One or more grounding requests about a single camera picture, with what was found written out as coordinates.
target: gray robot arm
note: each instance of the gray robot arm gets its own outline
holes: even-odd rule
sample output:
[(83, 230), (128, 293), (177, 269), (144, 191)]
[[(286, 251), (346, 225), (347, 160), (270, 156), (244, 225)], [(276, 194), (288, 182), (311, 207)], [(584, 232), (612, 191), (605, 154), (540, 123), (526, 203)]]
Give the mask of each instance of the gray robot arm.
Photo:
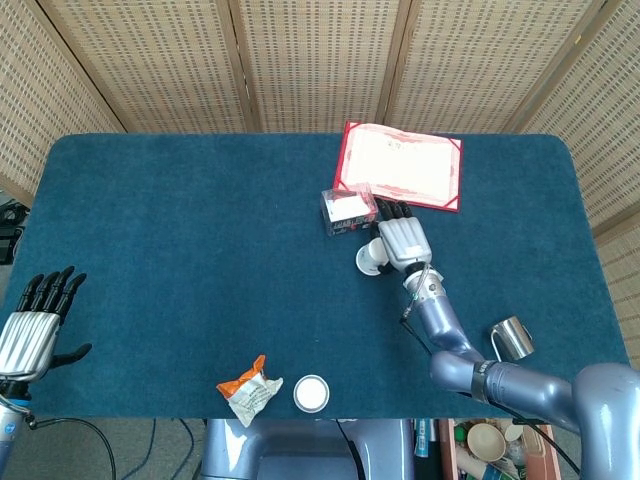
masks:
[(404, 286), (429, 340), (442, 349), (431, 361), (436, 385), (580, 434), (583, 480), (640, 478), (640, 373), (626, 365), (593, 365), (570, 384), (518, 365), (486, 361), (467, 339), (438, 275), (424, 272), (431, 249), (417, 219), (387, 220), (379, 230), (397, 270), (422, 265)]

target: crumpled plastic bag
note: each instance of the crumpled plastic bag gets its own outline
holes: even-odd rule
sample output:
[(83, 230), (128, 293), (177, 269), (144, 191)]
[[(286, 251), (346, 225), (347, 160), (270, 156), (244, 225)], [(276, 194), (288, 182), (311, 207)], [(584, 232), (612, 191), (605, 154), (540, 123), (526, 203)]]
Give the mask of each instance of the crumpled plastic bag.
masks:
[(253, 418), (261, 412), (280, 387), (283, 380), (269, 380), (262, 371), (266, 357), (260, 355), (253, 367), (237, 380), (218, 384), (218, 391), (227, 399), (233, 413), (242, 425), (248, 427)]

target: stainless steel cup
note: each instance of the stainless steel cup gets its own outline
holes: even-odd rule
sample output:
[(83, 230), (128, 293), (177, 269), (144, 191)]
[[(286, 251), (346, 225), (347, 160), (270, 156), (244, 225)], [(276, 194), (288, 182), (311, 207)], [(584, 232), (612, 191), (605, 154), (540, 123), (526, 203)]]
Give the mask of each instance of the stainless steel cup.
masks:
[(520, 323), (518, 317), (509, 317), (500, 323), (496, 323), (490, 330), (491, 345), (496, 352), (498, 360), (502, 362), (502, 356), (496, 345), (496, 337), (507, 360), (515, 361), (531, 355), (535, 348), (531, 335)]

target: blue tablecloth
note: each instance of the blue tablecloth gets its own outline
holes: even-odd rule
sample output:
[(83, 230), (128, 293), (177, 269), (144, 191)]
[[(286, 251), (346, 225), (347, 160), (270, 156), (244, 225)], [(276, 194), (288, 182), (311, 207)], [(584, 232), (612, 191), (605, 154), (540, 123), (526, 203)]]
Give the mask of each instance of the blue tablecloth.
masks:
[[(525, 365), (571, 379), (626, 362), (569, 151), (544, 135), (460, 135), (460, 212), (414, 209), (471, 340), (517, 315)], [(230, 417), (215, 390), (260, 353), (284, 386), (263, 417), (303, 417), (305, 374), (326, 379), (322, 417), (487, 415), (439, 391), (398, 325), (402, 277), (354, 264), (367, 232), (329, 238), (320, 192), (341, 137), (120, 135), (62, 138), (49, 160), (4, 306), (38, 272), (88, 274), (58, 351), (78, 364), (31, 388), (40, 414)], [(414, 324), (421, 330), (417, 319)]]

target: table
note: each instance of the table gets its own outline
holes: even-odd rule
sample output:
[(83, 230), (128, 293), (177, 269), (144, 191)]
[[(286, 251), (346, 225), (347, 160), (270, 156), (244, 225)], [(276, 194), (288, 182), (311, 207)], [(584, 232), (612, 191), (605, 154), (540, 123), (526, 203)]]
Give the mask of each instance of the table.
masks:
[[(470, 339), (490, 356), (488, 327), (515, 314), (537, 348), (529, 367), (571, 379), (590, 363), (626, 362), (566, 146), (545, 135), (459, 138), (460, 212), (415, 213)], [(325, 235), (320, 192), (340, 140), (59, 140), (4, 314), (34, 274), (75, 265), (88, 279), (57, 351), (94, 348), (31, 387), (34, 411), (231, 417), (215, 385), (265, 353), (284, 386), (264, 418), (306, 417), (292, 391), (311, 373), (331, 388), (324, 418), (498, 416), (430, 383), (428, 358), (398, 324), (402, 276), (355, 267), (368, 234)]]

